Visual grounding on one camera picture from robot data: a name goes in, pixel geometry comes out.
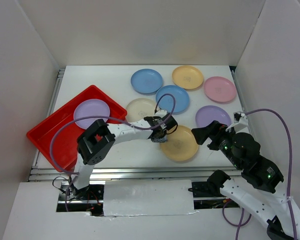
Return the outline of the blue plate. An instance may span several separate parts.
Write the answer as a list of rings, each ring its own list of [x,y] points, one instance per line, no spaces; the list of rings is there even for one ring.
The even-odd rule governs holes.
[[[160,88],[155,96],[156,102],[164,94],[170,94],[175,99],[174,114],[179,114],[185,111],[190,104],[190,97],[188,93],[177,85],[166,85]],[[170,95],[165,95],[159,102],[158,106],[160,109],[170,112],[174,105],[174,100]]]
[[[155,94],[162,87],[163,82],[162,75],[150,68],[140,69],[130,78],[132,88],[144,95]]]

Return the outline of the orange plate back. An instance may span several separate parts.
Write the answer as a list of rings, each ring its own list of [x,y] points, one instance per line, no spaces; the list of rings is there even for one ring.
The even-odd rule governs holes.
[[[195,90],[204,83],[204,75],[194,66],[182,65],[172,72],[172,81],[185,90]]]

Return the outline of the pink plate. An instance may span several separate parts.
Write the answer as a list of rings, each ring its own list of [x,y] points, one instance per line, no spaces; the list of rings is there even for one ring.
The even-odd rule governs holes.
[[[235,85],[227,78],[213,76],[203,84],[205,95],[217,103],[228,103],[236,98],[237,90]]]

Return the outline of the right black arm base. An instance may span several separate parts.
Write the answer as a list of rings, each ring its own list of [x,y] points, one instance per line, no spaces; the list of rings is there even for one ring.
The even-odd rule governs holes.
[[[192,182],[188,191],[194,198],[221,197],[220,188],[223,188],[224,183],[230,179],[224,171],[216,170],[207,181]]]

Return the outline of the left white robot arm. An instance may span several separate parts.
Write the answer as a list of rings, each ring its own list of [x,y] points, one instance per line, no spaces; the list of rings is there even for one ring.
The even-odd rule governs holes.
[[[69,178],[71,194],[78,200],[87,197],[95,165],[106,158],[113,146],[134,140],[164,143],[167,134],[177,128],[177,121],[168,113],[157,113],[135,122],[120,124],[96,120],[77,139],[77,161],[74,173]]]

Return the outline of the lilac plate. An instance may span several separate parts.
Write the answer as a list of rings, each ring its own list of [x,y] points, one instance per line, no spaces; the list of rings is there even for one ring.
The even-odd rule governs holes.
[[[84,117],[91,116],[110,116],[110,107],[106,102],[100,99],[88,99],[80,103],[73,113],[73,118],[75,120],[81,119]],[[81,129],[87,129],[94,121],[98,120],[98,117],[94,118],[86,118],[82,120],[78,120],[75,124]]]
[[[232,124],[229,114],[221,107],[206,105],[196,112],[195,122],[198,128],[206,127],[213,121],[218,121],[219,123],[227,126]]]

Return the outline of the orange plate front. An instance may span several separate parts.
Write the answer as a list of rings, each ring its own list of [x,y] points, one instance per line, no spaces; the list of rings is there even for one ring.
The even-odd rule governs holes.
[[[175,162],[186,162],[198,151],[198,144],[191,129],[179,125],[175,132],[167,136],[167,141],[160,143],[164,155]]]

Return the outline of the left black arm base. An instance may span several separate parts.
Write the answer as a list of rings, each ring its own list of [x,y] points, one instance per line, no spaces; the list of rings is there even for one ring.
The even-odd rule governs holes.
[[[56,185],[57,179],[65,180],[60,186]],[[104,199],[104,185],[103,184],[89,184],[86,187],[78,189],[74,186],[72,179],[67,179],[63,176],[57,176],[52,181],[52,186],[56,188],[61,196],[60,201],[63,202],[86,202],[89,203],[91,200],[96,201],[97,205],[101,205]]]

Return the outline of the cream plate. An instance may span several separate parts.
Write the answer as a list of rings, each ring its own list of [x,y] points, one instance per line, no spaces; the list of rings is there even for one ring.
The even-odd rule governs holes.
[[[126,121],[129,123],[139,121],[144,117],[155,114],[156,103],[148,98],[137,98],[132,100],[127,106]]]

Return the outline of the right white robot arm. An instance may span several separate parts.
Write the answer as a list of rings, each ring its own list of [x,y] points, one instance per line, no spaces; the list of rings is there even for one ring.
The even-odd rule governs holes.
[[[300,240],[300,208],[288,195],[284,176],[277,165],[260,154],[260,144],[246,132],[227,131],[214,120],[206,127],[191,130],[196,143],[210,139],[208,148],[221,151],[241,177],[263,195],[260,201],[236,184],[222,170],[216,170],[206,182],[209,193],[230,198],[256,218],[272,240]]]

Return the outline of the blue plate back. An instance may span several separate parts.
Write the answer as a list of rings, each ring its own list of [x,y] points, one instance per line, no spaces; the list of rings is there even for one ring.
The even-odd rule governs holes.
[[[132,88],[144,95],[155,94],[162,87],[163,82],[162,75],[150,68],[140,69],[130,78]]]

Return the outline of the orange plate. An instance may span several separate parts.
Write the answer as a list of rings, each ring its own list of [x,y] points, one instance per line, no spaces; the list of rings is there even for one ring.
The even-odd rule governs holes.
[[[160,143],[164,155],[175,162],[186,162],[198,151],[198,144],[191,129],[179,125],[175,132],[167,136],[167,141]]]
[[[194,66],[182,65],[172,72],[172,81],[185,90],[195,90],[204,83],[204,75]]]

